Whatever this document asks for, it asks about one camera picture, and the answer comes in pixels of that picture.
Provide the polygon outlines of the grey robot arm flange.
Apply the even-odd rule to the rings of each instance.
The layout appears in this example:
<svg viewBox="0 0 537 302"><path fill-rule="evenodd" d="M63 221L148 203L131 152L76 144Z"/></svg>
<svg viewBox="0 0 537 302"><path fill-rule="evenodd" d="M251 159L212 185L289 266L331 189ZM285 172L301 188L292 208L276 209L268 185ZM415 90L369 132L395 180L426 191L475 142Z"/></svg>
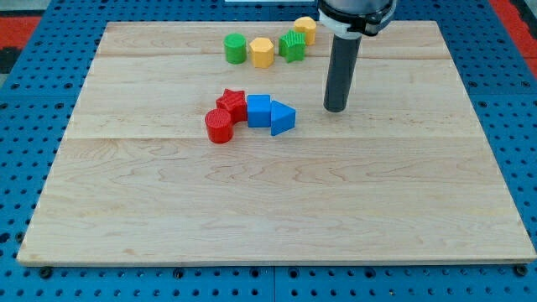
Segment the grey robot arm flange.
<svg viewBox="0 0 537 302"><path fill-rule="evenodd" d="M375 36L394 18L397 0L318 0L320 22L341 39Z"/></svg>

